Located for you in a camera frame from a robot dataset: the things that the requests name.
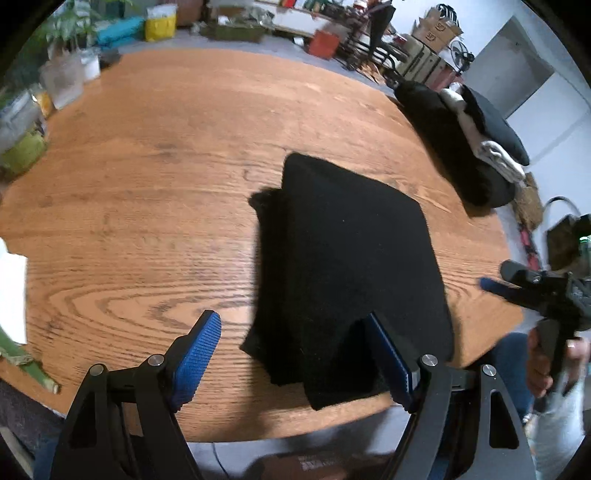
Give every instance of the wood grain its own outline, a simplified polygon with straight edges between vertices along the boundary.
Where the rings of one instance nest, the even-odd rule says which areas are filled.
[[[187,440],[289,436],[361,418],[387,395],[307,406],[238,348],[254,312],[257,222],[247,199],[278,186],[291,151],[317,155],[417,199],[466,365],[521,320],[476,287],[508,251],[496,216],[469,218],[383,93],[309,65],[228,50],[126,55],[49,121],[45,157],[5,193],[0,235],[29,258],[27,348],[59,395],[0,362],[0,375],[67,412],[87,369],[164,352],[204,309],[219,346],[178,419]]]

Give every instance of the cable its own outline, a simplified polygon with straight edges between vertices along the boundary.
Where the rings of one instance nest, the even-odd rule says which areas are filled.
[[[226,478],[228,480],[232,480],[230,478],[230,475],[228,474],[228,472],[226,472],[226,469],[223,467],[221,461],[220,461],[220,457],[217,456],[217,450],[216,450],[216,444],[212,443],[212,449],[213,449],[213,456],[216,458],[217,460],[217,464],[220,466],[220,468],[222,469],[222,472],[224,472],[224,474],[226,475]]]
[[[577,208],[577,206],[570,199],[568,199],[567,197],[563,197],[563,196],[552,197],[550,200],[548,200],[546,202],[546,205],[544,205],[544,213],[546,212],[546,210],[548,209],[548,207],[550,206],[551,203],[554,203],[557,201],[568,203],[569,206],[577,214],[577,216],[579,216],[579,217],[581,216],[581,211]]]

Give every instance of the doorway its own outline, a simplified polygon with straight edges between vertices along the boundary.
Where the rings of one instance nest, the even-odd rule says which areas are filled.
[[[462,76],[466,85],[488,98],[507,118],[553,73],[512,17]]]

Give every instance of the white paper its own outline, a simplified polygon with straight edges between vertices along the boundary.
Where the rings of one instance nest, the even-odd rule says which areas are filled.
[[[27,257],[8,253],[0,238],[0,327],[13,342],[27,343],[25,288]]]

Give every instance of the black chair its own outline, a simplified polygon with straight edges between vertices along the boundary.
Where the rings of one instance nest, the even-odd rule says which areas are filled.
[[[382,36],[388,28],[396,9],[391,2],[378,3],[363,14],[351,16],[348,24],[352,27],[347,39],[343,42],[341,50],[346,57],[345,67],[348,70],[356,70],[364,60],[371,59],[382,69],[393,70],[394,59],[406,60],[407,55],[402,50],[382,41]],[[359,36],[367,20],[370,20],[369,44],[359,40]]]

